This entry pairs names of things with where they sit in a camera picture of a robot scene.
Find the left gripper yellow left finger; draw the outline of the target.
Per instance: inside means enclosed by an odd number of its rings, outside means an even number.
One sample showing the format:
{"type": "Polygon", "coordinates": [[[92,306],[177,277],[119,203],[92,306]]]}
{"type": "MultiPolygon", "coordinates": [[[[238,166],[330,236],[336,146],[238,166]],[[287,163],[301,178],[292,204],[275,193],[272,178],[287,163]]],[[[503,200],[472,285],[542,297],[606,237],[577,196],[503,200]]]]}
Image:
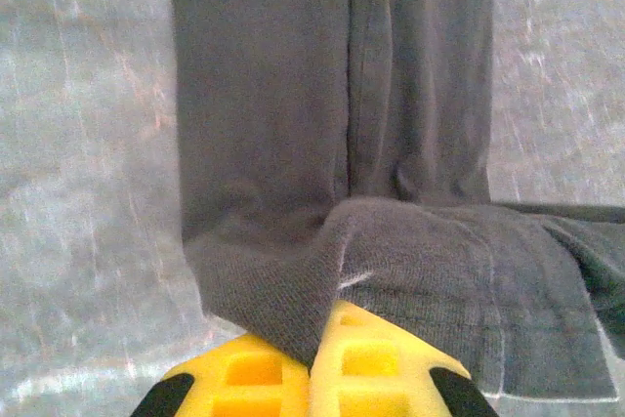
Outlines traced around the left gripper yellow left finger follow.
{"type": "Polygon", "coordinates": [[[132,414],[305,417],[308,407],[306,366],[244,334],[170,369],[132,414]]]}

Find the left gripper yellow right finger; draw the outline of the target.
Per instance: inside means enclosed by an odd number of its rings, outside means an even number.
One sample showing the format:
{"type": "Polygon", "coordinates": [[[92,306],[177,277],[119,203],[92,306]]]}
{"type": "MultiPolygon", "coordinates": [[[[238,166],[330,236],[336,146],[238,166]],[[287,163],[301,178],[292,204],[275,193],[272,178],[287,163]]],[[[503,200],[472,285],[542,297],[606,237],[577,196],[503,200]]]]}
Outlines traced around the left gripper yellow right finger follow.
{"type": "Polygon", "coordinates": [[[312,416],[496,414],[460,361],[354,304],[335,304],[311,370],[312,416]]]}

